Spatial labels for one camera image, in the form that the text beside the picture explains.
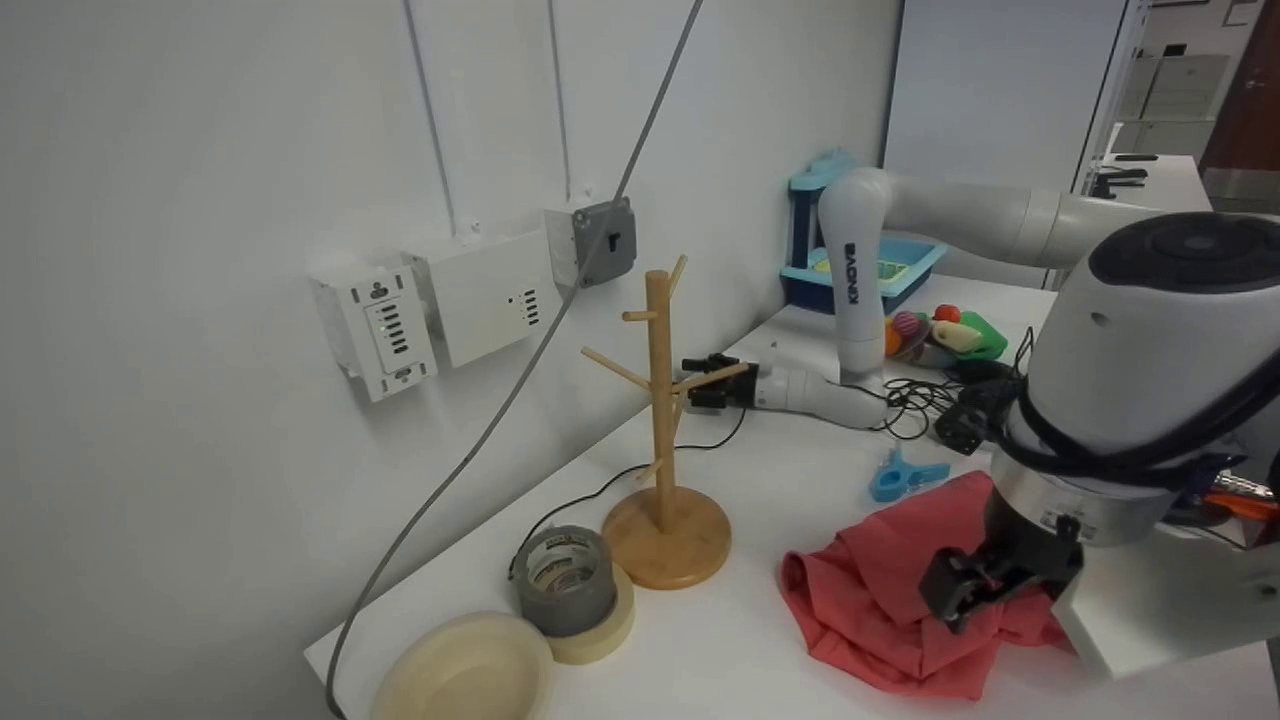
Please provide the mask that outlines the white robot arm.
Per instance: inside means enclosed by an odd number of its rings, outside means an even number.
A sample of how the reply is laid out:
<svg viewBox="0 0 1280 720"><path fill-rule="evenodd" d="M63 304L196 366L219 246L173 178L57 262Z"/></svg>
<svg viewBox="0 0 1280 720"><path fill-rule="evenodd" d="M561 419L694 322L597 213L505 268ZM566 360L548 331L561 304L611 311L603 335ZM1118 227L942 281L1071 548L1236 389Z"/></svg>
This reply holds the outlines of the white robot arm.
<svg viewBox="0 0 1280 720"><path fill-rule="evenodd" d="M919 233L952 246L1055 268L1041 344L987 410L996 497L981 548L930 558L919 596L952 627L1046 587L1065 619L1173 642L1269 640L1275 554L1169 538L1169 511L1218 475L1275 465L1280 227L1239 213L914 178L861 167L821 194L834 260L837 373L765 377L768 410L877 426L887 401L880 245Z"/></svg>

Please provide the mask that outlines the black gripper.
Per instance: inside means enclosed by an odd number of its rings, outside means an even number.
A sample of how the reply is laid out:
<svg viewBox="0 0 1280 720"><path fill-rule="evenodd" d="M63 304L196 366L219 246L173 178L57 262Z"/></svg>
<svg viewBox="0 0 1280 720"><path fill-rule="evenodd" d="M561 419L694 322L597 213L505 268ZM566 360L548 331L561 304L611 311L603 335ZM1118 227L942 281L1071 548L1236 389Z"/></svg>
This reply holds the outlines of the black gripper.
<svg viewBox="0 0 1280 720"><path fill-rule="evenodd" d="M959 630L972 613L1001 603L1022 587L1061 596L1082 569L1084 545L1071 517L1065 517L1055 529L1041 529L1003 497L991 497L986 548L942 548L919 574L919 596L942 625Z"/></svg>

